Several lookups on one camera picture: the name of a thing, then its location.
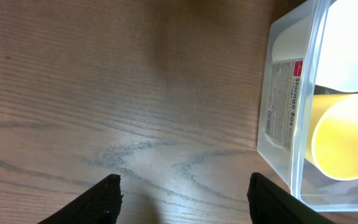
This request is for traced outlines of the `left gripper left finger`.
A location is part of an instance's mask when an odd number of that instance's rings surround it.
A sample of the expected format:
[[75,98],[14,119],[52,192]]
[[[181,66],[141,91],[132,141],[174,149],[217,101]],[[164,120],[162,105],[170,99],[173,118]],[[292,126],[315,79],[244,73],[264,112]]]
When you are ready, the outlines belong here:
[[121,211],[121,177],[110,174],[40,224],[115,224]]

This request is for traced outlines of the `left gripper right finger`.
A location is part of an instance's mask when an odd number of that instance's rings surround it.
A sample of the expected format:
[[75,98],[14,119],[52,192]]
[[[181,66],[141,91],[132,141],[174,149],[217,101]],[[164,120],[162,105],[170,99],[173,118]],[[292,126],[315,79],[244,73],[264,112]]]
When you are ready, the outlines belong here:
[[334,224],[258,172],[247,191],[253,224]]

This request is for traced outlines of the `clear plastic storage box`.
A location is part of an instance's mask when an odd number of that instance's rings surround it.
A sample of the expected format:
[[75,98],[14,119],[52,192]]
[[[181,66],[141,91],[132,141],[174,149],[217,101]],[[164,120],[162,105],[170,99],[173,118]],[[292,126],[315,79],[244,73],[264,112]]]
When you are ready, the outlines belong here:
[[304,75],[283,78],[297,68],[279,65],[272,90],[260,104],[257,150],[288,185],[290,193],[318,212],[358,212],[358,179],[335,180],[305,159],[315,95],[344,93],[315,85],[306,88]]

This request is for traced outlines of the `yellow plastic cup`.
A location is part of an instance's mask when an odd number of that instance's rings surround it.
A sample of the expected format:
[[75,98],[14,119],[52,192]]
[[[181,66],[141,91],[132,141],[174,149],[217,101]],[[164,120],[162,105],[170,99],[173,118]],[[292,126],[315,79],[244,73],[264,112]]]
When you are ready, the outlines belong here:
[[305,159],[329,178],[358,179],[358,94],[313,97]]

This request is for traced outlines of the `white plastic cup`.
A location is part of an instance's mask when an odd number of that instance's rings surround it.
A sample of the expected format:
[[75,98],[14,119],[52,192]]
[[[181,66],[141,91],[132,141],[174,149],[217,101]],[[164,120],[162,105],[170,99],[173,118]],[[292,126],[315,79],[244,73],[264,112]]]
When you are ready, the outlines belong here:
[[358,92],[358,1],[305,1],[273,22],[264,92],[272,90],[279,65],[297,68],[282,77],[304,75],[306,88]]

